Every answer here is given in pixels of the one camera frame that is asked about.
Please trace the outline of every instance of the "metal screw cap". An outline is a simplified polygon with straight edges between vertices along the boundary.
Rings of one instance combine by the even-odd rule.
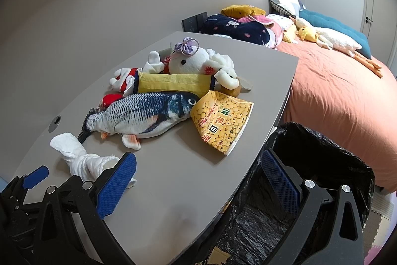
[[[344,192],[350,192],[350,187],[347,184],[342,185],[342,190]]]
[[[53,194],[55,192],[55,187],[54,186],[50,186],[47,188],[47,193],[48,194]]]
[[[304,185],[305,185],[306,187],[308,187],[308,188],[313,188],[316,184],[315,184],[314,181],[312,181],[312,180],[306,180],[306,181],[304,182]]]
[[[93,187],[93,183],[91,181],[86,181],[83,183],[83,189],[84,190],[89,190]]]

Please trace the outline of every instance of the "purple flower hair accessory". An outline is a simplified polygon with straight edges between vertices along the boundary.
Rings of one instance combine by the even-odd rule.
[[[196,42],[196,44],[197,44],[196,50],[193,50],[193,46],[196,45],[196,44],[194,44],[194,42]],[[182,42],[175,44],[174,50],[177,52],[180,52],[186,56],[192,56],[199,50],[198,46],[199,46],[199,42],[195,38],[186,37],[183,39]]]

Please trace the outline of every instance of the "yellow cushion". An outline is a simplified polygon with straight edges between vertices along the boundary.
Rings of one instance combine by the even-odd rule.
[[[152,91],[188,91],[200,98],[213,89],[211,75],[157,74],[138,72],[138,93]]]
[[[291,25],[287,31],[283,32],[283,41],[292,43],[295,40],[295,32],[297,31],[297,26],[295,24]]]
[[[221,14],[231,18],[241,19],[248,15],[265,15],[266,11],[250,5],[231,5],[224,8],[221,11]]]

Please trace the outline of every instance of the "fish tail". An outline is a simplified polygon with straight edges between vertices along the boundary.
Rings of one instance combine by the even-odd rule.
[[[90,117],[93,114],[98,113],[98,110],[96,108],[91,108],[90,111],[88,112],[87,116],[84,119],[83,127],[81,128],[81,132],[79,136],[77,137],[78,141],[83,144],[85,140],[87,139],[88,136],[91,135],[92,131],[88,128],[87,126],[87,121],[88,117]]]

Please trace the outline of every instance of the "blue rubber pad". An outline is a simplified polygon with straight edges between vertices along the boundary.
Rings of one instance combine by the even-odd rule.
[[[97,213],[101,219],[113,213],[135,171],[136,158],[130,153],[98,194]]]
[[[261,164],[283,209],[297,216],[300,210],[299,192],[269,150],[263,153]]]
[[[26,176],[23,180],[24,189],[32,189],[35,185],[39,184],[48,176],[48,168],[44,165],[34,170],[31,174]]]

